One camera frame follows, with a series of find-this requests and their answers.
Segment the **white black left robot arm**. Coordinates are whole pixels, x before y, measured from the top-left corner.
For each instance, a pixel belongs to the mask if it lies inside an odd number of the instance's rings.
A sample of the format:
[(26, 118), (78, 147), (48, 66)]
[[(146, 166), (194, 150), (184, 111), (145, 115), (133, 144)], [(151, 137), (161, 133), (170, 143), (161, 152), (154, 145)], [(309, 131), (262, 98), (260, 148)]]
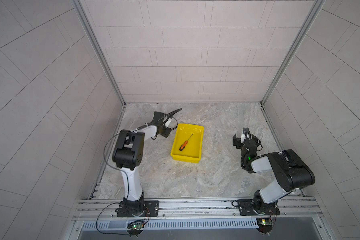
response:
[(140, 183), (139, 165), (143, 160), (144, 143), (154, 140), (158, 135), (165, 138), (176, 128), (169, 125), (174, 115), (182, 109), (168, 114), (154, 112), (151, 122), (135, 130), (121, 130), (116, 134), (117, 140), (112, 153), (112, 161), (116, 170), (123, 176), (125, 195), (121, 201), (120, 210), (123, 215), (140, 216), (145, 211), (144, 191)]

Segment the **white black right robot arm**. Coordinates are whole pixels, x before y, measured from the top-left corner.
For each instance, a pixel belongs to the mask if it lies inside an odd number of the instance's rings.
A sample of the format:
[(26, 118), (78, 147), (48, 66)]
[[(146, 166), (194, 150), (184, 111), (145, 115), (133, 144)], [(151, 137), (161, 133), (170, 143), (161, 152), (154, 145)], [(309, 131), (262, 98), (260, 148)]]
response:
[(273, 171), (275, 180), (257, 190), (251, 202), (238, 200), (241, 215), (278, 215), (277, 202), (297, 189), (313, 185), (316, 178), (312, 170), (292, 149), (257, 155), (261, 140), (243, 128), (240, 137), (233, 136), (233, 146), (241, 150), (240, 165), (250, 174)]

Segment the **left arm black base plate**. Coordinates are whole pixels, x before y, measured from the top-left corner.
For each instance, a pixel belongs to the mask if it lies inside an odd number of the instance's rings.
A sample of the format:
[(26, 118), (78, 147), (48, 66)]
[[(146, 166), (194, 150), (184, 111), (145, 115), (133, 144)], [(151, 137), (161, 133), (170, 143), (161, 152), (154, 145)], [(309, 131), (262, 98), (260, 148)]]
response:
[(120, 202), (116, 209), (117, 217), (157, 217), (159, 210), (159, 201), (128, 201)]

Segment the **orange handled screwdriver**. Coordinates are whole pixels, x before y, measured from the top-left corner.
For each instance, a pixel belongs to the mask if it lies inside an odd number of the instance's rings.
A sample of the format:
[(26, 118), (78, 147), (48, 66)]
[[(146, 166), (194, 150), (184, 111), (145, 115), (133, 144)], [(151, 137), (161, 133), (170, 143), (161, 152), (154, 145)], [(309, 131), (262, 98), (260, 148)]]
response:
[(192, 136), (193, 136), (193, 134), (191, 134), (190, 137), (180, 146), (179, 151), (182, 152), (186, 148), (186, 146)]

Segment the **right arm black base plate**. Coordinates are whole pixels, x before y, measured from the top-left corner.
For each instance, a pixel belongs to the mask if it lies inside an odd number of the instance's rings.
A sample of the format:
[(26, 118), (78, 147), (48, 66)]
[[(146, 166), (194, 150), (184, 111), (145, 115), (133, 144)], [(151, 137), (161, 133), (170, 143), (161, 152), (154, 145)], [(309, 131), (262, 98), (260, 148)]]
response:
[(237, 200), (237, 207), (241, 216), (280, 215), (277, 203), (266, 204), (262, 200)]

